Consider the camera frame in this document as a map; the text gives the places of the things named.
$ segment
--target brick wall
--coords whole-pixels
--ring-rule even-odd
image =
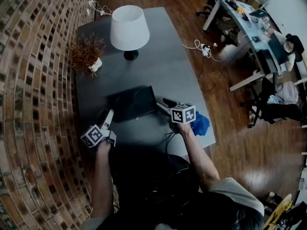
[[[0,228],[78,229],[91,189],[67,45],[88,0],[0,0]]]

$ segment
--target white wall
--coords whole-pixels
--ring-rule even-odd
[[[299,36],[307,51],[307,0],[271,0],[266,6],[283,34]]]

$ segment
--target table lamp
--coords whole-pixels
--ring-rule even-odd
[[[125,51],[125,59],[136,59],[139,55],[138,49],[147,44],[149,36],[144,12],[140,7],[126,5],[113,12],[111,44],[115,48]]]

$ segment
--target potted plant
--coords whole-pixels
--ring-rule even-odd
[[[96,75],[97,70],[102,66],[100,57],[104,53],[105,43],[97,40],[94,35],[89,38],[84,36],[71,44],[71,68],[79,70],[82,74],[91,73]]]

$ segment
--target gray table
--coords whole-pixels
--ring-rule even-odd
[[[254,11],[254,9],[250,6],[247,5],[245,3],[242,2],[237,2],[238,5],[240,7],[242,7],[245,11],[246,14],[249,14],[250,12]],[[235,11],[232,7],[230,7],[224,0],[217,0],[216,4],[214,6],[214,8],[212,9],[212,12],[210,13],[208,19],[206,20],[204,26],[203,26],[203,30],[206,31],[210,25],[210,23],[212,22],[213,18],[215,17],[217,11],[219,10],[220,6],[223,6],[226,11],[231,15],[232,19],[236,22],[236,24],[238,25],[238,27],[240,28],[241,31],[241,35],[244,36],[241,41],[239,46],[236,48],[236,52],[233,52],[232,55],[237,55],[236,58],[240,58],[243,55],[245,55],[245,53],[248,51],[249,48],[252,49],[254,56],[256,58],[256,62],[258,64],[258,67],[260,69],[259,72],[257,72],[256,74],[253,74],[252,76],[250,76],[249,78],[235,84],[234,86],[231,86],[229,88],[230,91],[234,91],[240,87],[243,87],[244,85],[247,85],[257,79],[263,78],[265,77],[264,71],[262,69],[262,65],[257,57],[257,52],[260,50],[269,50],[271,55],[272,55],[272,59],[275,63],[275,66],[277,68],[277,73],[279,76],[282,75],[282,68],[286,69],[285,64],[278,64],[278,61],[274,55],[274,53],[272,52],[269,44],[267,42],[264,41],[264,39],[266,38],[266,36],[264,35],[263,31],[261,29],[259,29],[259,26],[257,23],[254,23],[251,21],[251,18],[249,18],[250,20],[250,25],[248,25],[248,23],[242,19],[242,15],[239,14],[237,11]],[[254,42],[252,40],[253,37],[258,36],[260,39],[263,39],[260,42]]]
[[[144,14],[150,40],[139,50],[139,57],[134,61],[127,61],[124,52],[111,45],[111,17],[78,28],[78,37],[94,33],[106,43],[105,53],[101,57],[103,65],[97,71],[97,77],[82,76],[80,73],[76,76],[82,131],[96,122],[106,107],[108,95],[141,85],[151,85],[158,98],[192,103],[199,113],[210,119],[187,53],[165,9],[145,9]],[[143,144],[157,146],[160,150],[165,147],[165,142],[161,143],[164,134],[171,132],[167,118],[161,113],[118,124],[113,122],[110,129],[117,135],[117,145]],[[212,125],[204,137],[197,138],[202,147],[214,144]],[[179,156],[187,154],[180,135],[169,143],[168,152]]]

